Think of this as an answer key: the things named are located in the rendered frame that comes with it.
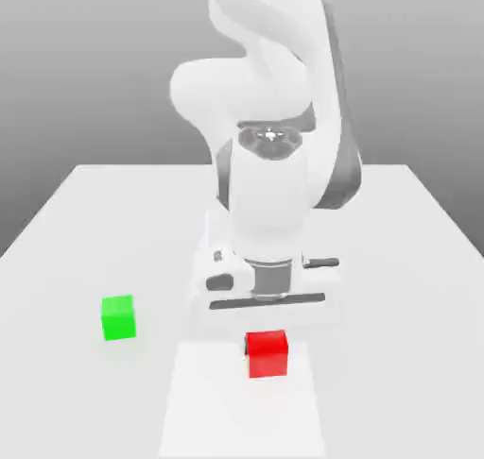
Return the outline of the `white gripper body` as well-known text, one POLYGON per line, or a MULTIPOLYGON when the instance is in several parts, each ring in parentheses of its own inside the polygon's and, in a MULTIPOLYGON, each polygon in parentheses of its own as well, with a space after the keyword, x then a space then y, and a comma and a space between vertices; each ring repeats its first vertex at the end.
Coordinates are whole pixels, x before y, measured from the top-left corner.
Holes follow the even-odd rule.
POLYGON ((309 291, 273 300, 226 291, 190 297, 192 326, 304 327, 331 323, 339 316, 340 302, 329 292, 309 291))

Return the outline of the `small red cube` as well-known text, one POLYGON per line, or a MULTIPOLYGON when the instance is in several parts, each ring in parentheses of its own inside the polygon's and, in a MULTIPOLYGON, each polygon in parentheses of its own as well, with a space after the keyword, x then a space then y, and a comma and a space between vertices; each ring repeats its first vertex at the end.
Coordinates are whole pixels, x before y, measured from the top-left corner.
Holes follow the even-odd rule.
POLYGON ((284 330, 252 331, 245 335, 245 356, 251 379, 287 374, 288 340, 284 330))

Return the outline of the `small green cube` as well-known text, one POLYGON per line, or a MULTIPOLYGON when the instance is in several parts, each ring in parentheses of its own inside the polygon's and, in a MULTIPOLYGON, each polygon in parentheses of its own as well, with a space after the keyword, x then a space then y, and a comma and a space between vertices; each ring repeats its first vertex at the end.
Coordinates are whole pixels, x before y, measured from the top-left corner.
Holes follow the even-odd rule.
POLYGON ((134 338, 136 336, 136 320, 133 296, 102 298, 101 324, 106 341, 134 338))

